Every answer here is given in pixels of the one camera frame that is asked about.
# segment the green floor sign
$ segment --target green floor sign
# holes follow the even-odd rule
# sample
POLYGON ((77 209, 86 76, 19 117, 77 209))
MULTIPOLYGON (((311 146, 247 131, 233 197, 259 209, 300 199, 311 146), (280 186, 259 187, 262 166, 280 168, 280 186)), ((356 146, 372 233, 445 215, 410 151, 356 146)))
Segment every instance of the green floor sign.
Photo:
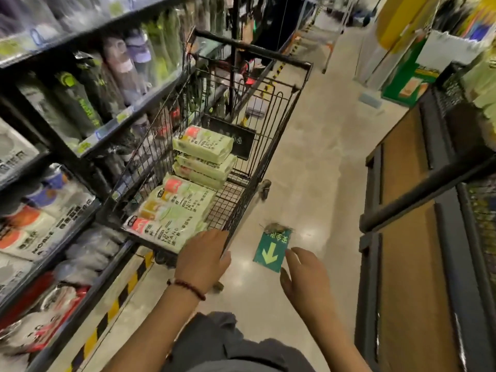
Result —
POLYGON ((291 230, 281 233, 263 233, 253 261, 279 273, 284 260, 284 252, 288 248, 290 235, 291 230))

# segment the shopping cart handle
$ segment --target shopping cart handle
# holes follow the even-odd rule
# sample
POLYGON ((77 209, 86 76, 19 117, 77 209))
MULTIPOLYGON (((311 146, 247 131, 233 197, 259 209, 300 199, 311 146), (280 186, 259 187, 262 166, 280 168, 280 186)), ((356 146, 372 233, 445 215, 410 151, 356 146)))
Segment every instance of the shopping cart handle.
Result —
POLYGON ((280 62, 285 62, 286 64, 291 64, 291 65, 296 66, 298 68, 305 69, 308 72, 310 72, 312 70, 313 64, 311 62, 301 61, 301 60, 295 59, 294 57, 286 56, 286 55, 283 55, 281 53, 271 51, 269 49, 258 47, 256 45, 246 44, 246 43, 243 43, 243 42, 236 40, 236 39, 231 39, 231 38, 223 37, 220 35, 214 35, 209 31, 198 30, 198 29, 194 28, 191 35, 193 35, 195 37, 204 37, 206 39, 213 40, 215 42, 219 42, 219 43, 223 43, 223 44, 229 44, 233 47, 236 47, 238 49, 244 49, 245 51, 248 51, 250 53, 253 53, 253 54, 261 56, 261 57, 269 58, 271 60, 277 60, 280 62))

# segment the hand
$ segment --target hand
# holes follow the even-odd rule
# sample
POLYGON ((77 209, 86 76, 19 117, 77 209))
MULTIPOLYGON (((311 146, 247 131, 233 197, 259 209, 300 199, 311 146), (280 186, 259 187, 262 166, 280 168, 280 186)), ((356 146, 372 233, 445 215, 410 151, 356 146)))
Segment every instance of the hand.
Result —
POLYGON ((281 286, 288 300, 307 326, 334 314, 331 285, 326 267, 317 256, 303 248, 286 250, 289 273, 281 269, 281 286))
POLYGON ((206 294, 231 264, 231 253, 220 258, 228 231, 202 231, 191 238, 177 257, 174 277, 195 286, 206 294))

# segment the floor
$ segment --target floor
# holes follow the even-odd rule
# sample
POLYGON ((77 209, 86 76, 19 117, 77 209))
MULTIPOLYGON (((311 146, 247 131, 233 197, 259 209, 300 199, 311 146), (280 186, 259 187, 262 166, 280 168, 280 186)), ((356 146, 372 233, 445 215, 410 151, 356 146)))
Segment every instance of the floor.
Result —
MULTIPOLYGON (((272 337, 296 347, 319 372, 328 367, 284 296, 278 274, 252 260, 266 224, 277 221, 293 228, 289 246, 311 250, 325 263, 338 314, 353 337, 365 157, 406 111, 389 102, 375 109, 358 101, 363 88, 353 76, 363 36, 359 29, 346 31, 325 75, 321 66, 326 49, 302 44, 296 52, 296 57, 313 62, 314 69, 265 175, 272 181, 269 197, 253 201, 232 239, 224 291, 209 295, 198 308, 204 313, 233 312, 245 337, 256 341, 272 337)), ((301 80, 301 73, 286 65, 278 80, 301 80)), ((102 369, 152 310, 172 274, 163 266, 152 266, 80 370, 102 369)))

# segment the bracelet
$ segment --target bracelet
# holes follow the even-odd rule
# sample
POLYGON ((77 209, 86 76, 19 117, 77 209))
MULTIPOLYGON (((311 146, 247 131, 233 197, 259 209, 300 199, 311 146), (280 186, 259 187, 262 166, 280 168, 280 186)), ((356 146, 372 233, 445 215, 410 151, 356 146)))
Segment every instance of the bracelet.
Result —
POLYGON ((176 286, 180 286, 180 287, 183 287, 187 290, 190 290, 191 292, 193 292, 197 297, 198 299, 200 299, 201 301, 205 301, 207 299, 207 297, 202 294, 200 292, 199 289, 197 289, 195 286, 193 286, 192 284, 188 283, 188 282, 185 282, 181 279, 176 279, 176 278, 172 278, 172 279, 169 279, 167 281, 167 286, 170 286, 170 285, 176 285, 176 286))

